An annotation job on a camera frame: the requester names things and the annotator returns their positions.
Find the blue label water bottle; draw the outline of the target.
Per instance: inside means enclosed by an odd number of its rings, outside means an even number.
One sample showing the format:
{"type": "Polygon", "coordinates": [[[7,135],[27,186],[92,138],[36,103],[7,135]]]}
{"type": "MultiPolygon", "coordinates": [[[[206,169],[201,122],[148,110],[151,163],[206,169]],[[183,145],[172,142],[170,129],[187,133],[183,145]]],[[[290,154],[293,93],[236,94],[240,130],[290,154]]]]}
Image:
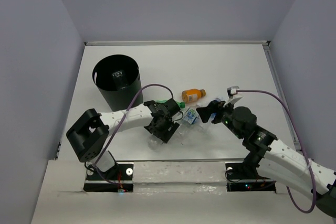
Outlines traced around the blue label water bottle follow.
{"type": "Polygon", "coordinates": [[[217,112],[220,111],[220,109],[222,108],[222,106],[225,103],[224,97],[216,97],[214,100],[214,108],[213,108],[213,113],[211,115],[211,118],[214,118],[217,114],[217,112]]]}

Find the clear bottle teal label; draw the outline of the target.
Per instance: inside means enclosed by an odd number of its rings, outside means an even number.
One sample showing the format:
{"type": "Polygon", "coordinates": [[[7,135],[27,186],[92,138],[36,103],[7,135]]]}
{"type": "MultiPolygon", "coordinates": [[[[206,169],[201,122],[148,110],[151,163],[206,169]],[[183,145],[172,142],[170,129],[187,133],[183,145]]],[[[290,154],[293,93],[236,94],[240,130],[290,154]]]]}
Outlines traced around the clear bottle teal label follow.
{"type": "Polygon", "coordinates": [[[201,121],[199,114],[197,112],[197,108],[199,108],[200,105],[196,104],[193,106],[190,106],[187,108],[187,110],[184,112],[184,115],[182,119],[180,120],[179,128],[178,128],[178,134],[180,137],[185,137],[190,131],[195,130],[201,130],[201,121]]]}

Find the clear pepsi bottle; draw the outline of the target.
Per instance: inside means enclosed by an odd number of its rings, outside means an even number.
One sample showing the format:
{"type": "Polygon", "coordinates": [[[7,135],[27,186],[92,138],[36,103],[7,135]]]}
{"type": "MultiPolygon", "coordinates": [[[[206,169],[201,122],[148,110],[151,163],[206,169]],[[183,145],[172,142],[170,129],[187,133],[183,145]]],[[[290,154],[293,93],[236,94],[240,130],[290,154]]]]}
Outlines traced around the clear pepsi bottle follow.
{"type": "Polygon", "coordinates": [[[148,147],[152,150],[159,148],[163,144],[164,142],[153,134],[148,138],[148,147]]]}

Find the orange juice bottle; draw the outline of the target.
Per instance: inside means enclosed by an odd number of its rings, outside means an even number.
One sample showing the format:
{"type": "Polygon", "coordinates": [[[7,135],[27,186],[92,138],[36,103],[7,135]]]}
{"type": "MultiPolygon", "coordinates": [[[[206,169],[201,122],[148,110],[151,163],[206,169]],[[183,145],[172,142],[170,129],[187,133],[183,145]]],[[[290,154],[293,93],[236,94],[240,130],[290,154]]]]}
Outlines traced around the orange juice bottle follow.
{"type": "Polygon", "coordinates": [[[204,89],[189,89],[184,90],[181,93],[181,97],[184,103],[192,103],[198,101],[200,98],[206,96],[204,89]]]}

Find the green plastic bottle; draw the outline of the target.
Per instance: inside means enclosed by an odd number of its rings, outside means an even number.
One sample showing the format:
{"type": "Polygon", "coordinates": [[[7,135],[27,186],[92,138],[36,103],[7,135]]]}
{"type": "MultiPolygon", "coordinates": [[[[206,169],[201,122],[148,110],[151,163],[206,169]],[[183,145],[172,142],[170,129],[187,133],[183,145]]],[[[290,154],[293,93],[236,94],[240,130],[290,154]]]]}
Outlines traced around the green plastic bottle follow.
{"type": "MultiPolygon", "coordinates": [[[[156,100],[156,103],[165,103],[167,100],[156,100]]],[[[185,108],[185,103],[184,102],[177,102],[176,104],[179,106],[179,108],[184,109],[185,108]]]]}

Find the clear bottle white cap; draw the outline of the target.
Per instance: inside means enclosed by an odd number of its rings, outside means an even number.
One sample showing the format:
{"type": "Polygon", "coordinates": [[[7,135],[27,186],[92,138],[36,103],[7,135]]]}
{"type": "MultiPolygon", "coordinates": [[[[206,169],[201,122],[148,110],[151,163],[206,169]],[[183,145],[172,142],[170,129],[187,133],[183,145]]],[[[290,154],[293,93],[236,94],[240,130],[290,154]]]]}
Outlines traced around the clear bottle white cap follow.
{"type": "Polygon", "coordinates": [[[122,90],[129,86],[124,70],[118,70],[111,74],[116,90],[122,90]]]}

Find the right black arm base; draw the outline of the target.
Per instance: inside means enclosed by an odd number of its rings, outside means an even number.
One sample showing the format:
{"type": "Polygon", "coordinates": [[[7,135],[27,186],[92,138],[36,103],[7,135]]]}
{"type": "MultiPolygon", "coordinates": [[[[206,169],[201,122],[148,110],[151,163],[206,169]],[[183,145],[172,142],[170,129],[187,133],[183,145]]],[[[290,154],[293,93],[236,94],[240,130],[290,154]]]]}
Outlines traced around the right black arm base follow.
{"type": "Polygon", "coordinates": [[[244,163],[226,163],[224,175],[228,192],[276,192],[274,180],[260,176],[253,167],[244,163]]]}

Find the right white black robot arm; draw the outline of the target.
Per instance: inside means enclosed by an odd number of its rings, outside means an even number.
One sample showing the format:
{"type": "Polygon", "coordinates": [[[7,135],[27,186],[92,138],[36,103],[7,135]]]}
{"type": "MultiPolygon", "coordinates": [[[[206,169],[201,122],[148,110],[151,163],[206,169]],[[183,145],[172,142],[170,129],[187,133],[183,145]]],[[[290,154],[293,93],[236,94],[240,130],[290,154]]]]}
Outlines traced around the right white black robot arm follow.
{"type": "Polygon", "coordinates": [[[305,157],[273,133],[257,125],[257,117],[244,106],[212,101],[197,108],[202,122],[223,123],[249,151],[241,171],[248,178],[268,177],[303,194],[326,215],[335,217],[335,171],[305,157]]]}

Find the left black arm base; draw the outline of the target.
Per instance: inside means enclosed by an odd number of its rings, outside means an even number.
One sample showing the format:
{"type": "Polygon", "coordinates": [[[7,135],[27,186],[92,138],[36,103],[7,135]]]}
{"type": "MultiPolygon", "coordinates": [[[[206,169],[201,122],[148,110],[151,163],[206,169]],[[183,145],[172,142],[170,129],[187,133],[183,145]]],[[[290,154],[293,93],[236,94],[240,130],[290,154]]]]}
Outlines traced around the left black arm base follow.
{"type": "Polygon", "coordinates": [[[131,193],[133,192],[134,163],[119,162],[107,172],[96,171],[89,162],[84,164],[86,178],[83,189],[92,193],[131,193]]]}

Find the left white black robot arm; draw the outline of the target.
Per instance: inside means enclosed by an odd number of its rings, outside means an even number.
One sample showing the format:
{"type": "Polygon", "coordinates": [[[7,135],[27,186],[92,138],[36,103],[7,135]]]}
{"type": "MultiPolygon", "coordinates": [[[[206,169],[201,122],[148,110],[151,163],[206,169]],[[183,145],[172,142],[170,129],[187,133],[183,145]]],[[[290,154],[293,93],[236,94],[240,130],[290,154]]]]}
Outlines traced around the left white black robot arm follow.
{"type": "Polygon", "coordinates": [[[142,127],[167,143],[180,125],[173,117],[181,113],[182,110],[174,99],[164,103],[147,101],[129,110],[107,113],[88,109],[66,132],[66,138],[79,162],[89,162],[102,180],[112,183],[111,178],[120,169],[107,150],[108,138],[114,137],[118,132],[142,127]]]}

